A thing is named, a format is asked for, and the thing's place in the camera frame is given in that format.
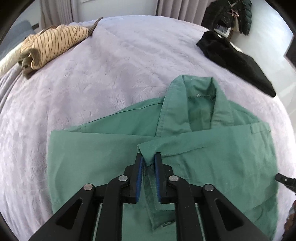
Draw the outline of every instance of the triangular cutout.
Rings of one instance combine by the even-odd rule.
[[[72,229],[78,210],[81,206],[82,199],[78,199],[56,222],[57,225],[66,229]]]
[[[222,217],[225,229],[227,231],[232,231],[243,225],[243,221],[237,217],[229,208],[221,202],[219,199],[215,200],[216,205],[219,209],[220,215]]]

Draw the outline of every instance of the black puffer jacket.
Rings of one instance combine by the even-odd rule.
[[[249,34],[252,24],[251,8],[251,0],[238,0],[237,4],[233,7],[233,9],[239,13],[239,31],[245,35]],[[201,25],[209,30],[214,30],[218,22],[222,21],[226,27],[233,27],[234,17],[228,12],[231,12],[231,6],[229,5],[228,0],[212,2],[206,9]]]

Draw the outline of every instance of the silver rivet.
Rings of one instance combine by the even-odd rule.
[[[121,176],[118,178],[118,180],[121,181],[121,182],[125,182],[127,179],[128,179],[128,177],[125,176],[125,175],[121,175]]]
[[[214,187],[211,184],[207,184],[207,185],[205,185],[205,190],[210,192],[210,191],[214,190]]]
[[[176,182],[176,181],[179,181],[179,177],[177,177],[177,176],[175,176],[175,175],[172,175],[172,176],[169,177],[169,180],[170,180],[171,182]]]
[[[91,190],[91,189],[92,189],[92,184],[85,184],[85,185],[83,186],[83,189],[84,189],[85,191]]]

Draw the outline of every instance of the white wall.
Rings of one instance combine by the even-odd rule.
[[[157,0],[77,0],[79,21],[123,15],[155,15]]]
[[[32,4],[21,13],[21,15],[16,19],[13,25],[22,22],[23,20],[28,20],[31,26],[39,23],[39,28],[35,31],[39,32],[41,30],[40,27],[40,18],[41,18],[41,8],[40,8],[40,1],[35,0]]]

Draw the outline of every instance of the folded black clothing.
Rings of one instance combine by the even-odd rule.
[[[257,87],[271,97],[276,92],[255,60],[237,51],[226,38],[220,38],[215,32],[205,32],[196,44],[204,55],[216,64],[224,67]]]

